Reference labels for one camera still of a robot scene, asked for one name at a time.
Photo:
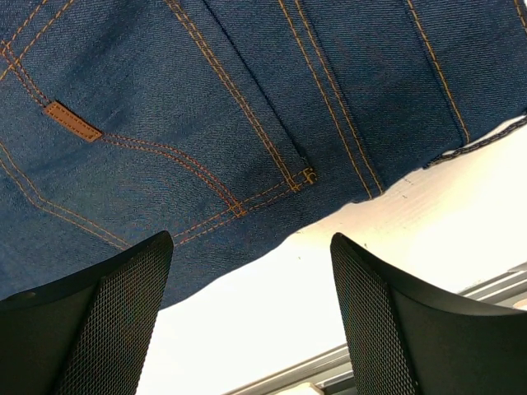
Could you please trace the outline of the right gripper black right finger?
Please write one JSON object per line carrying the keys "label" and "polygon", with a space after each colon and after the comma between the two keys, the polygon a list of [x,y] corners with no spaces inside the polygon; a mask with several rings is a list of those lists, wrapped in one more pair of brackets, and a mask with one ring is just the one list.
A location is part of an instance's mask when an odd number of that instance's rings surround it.
{"label": "right gripper black right finger", "polygon": [[525,311],[443,290],[343,234],[330,253],[360,394],[525,393]]}

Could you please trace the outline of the dark blue denim trousers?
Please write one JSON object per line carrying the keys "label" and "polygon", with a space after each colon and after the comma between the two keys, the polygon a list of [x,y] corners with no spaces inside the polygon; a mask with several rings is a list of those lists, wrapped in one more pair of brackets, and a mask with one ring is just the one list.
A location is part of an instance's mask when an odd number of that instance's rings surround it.
{"label": "dark blue denim trousers", "polygon": [[165,230],[171,306],[525,112],[523,1],[4,1],[1,295]]}

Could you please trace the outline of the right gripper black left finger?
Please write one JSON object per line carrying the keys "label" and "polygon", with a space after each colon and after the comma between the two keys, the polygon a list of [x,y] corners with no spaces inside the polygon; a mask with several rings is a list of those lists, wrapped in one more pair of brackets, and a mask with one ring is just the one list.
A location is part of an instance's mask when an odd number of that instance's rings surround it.
{"label": "right gripper black left finger", "polygon": [[134,394],[173,253],[162,231],[1,302],[3,394]]}

